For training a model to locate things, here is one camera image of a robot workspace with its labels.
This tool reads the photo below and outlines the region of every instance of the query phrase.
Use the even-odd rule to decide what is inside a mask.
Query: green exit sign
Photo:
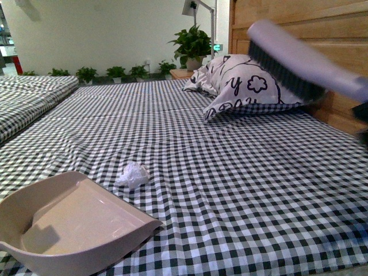
[[[224,49],[224,45],[223,44],[214,44],[213,49],[215,51],[222,51]]]

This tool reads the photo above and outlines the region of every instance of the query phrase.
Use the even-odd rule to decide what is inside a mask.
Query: white wall
[[[214,0],[205,0],[209,6]],[[163,59],[171,61],[178,46],[167,44],[174,33],[189,29],[193,17],[183,16],[184,0],[26,0],[2,7],[25,71],[46,75],[53,67],[71,74],[82,66],[106,74],[111,66],[132,66],[151,59],[157,72]],[[227,53],[229,0],[218,0],[219,43]],[[198,24],[210,36],[210,12],[198,9]]]

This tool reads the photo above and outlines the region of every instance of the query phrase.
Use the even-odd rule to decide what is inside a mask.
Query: green plant
[[[63,69],[52,69],[52,72],[48,73],[50,76],[70,76],[68,70],[63,70]]]
[[[24,71],[22,76],[38,76],[34,71]]]
[[[184,29],[175,35],[178,38],[168,43],[180,45],[174,52],[174,57],[175,59],[180,58],[181,64],[185,64],[188,58],[200,61],[201,56],[211,54],[211,39],[203,30],[199,30],[199,26],[193,26],[189,31]]]
[[[121,78],[125,76],[124,73],[125,68],[122,68],[121,66],[113,66],[111,68],[107,69],[108,76],[111,78]]]
[[[161,63],[159,63],[161,74],[168,75],[170,73],[170,70],[176,69],[177,66],[174,63],[165,62],[165,60],[162,60]]]
[[[148,77],[148,71],[144,69],[144,65],[133,66],[132,69],[129,71],[131,72],[131,76],[133,78],[146,78]]]
[[[78,71],[75,73],[75,75],[85,81],[86,83],[89,83],[90,81],[92,81],[97,74],[97,70],[93,69],[92,67],[90,68],[85,68],[84,66],[80,69],[78,69]]]

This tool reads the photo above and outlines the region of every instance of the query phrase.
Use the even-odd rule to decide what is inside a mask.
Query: lamp head
[[[184,16],[194,16],[194,9],[198,11],[199,5],[195,0],[185,0],[183,12]]]

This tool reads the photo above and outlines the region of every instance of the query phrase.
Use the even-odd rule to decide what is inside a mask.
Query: potted plant
[[[138,82],[142,82],[144,78],[148,77],[148,71],[144,69],[144,65],[133,66],[130,72],[131,76],[136,78]]]
[[[97,75],[97,70],[90,68],[85,68],[84,66],[75,73],[75,75],[85,82],[86,85],[92,85],[92,81]]]
[[[63,70],[63,69],[52,69],[52,72],[48,73],[50,76],[70,76],[68,70]]]
[[[121,78],[125,76],[125,68],[121,66],[113,66],[107,69],[108,76],[114,80],[114,83],[121,83]]]
[[[180,45],[174,52],[175,59],[180,58],[180,63],[186,64],[188,71],[193,71],[202,66],[203,58],[211,54],[211,39],[199,26],[193,26],[175,34],[177,39],[169,41],[174,45]]]
[[[22,76],[38,76],[33,70],[32,71],[24,71]]]
[[[177,66],[174,63],[165,62],[165,60],[162,60],[159,65],[161,74],[165,76],[165,79],[171,79],[170,70],[176,69]]]

